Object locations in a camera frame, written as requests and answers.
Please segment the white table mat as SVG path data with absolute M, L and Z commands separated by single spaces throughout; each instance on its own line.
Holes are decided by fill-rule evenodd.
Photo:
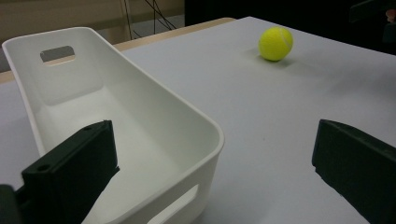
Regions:
M 224 134 L 200 224 L 367 224 L 315 172 L 321 119 L 396 146 L 396 56 L 294 31 L 265 61 L 247 17 L 119 52 Z M 23 128 L 40 154 L 16 79 Z

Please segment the yellow tennis ball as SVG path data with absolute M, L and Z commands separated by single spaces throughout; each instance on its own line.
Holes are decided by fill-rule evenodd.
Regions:
M 284 59 L 293 47 L 292 33 L 283 27 L 275 26 L 264 31 L 259 39 L 260 55 L 268 61 Z

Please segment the black curtain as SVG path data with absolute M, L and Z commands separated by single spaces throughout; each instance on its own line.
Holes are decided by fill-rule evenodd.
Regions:
M 185 23 L 254 17 L 354 46 L 396 55 L 382 41 L 387 16 L 381 12 L 351 22 L 350 8 L 362 0 L 184 0 Z

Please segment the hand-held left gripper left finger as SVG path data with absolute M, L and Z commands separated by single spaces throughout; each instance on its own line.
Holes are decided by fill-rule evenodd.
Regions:
M 113 125 L 86 126 L 21 172 L 28 224 L 82 224 L 118 166 Z

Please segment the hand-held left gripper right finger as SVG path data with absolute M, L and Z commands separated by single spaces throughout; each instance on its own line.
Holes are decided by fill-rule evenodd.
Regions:
M 396 224 L 396 147 L 355 127 L 322 119 L 312 164 L 370 224 Z

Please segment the white plastic basket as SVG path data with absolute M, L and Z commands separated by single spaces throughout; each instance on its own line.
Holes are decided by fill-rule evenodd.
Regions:
M 224 134 L 93 29 L 15 37 L 3 50 L 46 154 L 112 122 L 120 171 L 82 224 L 191 224 L 205 209 Z

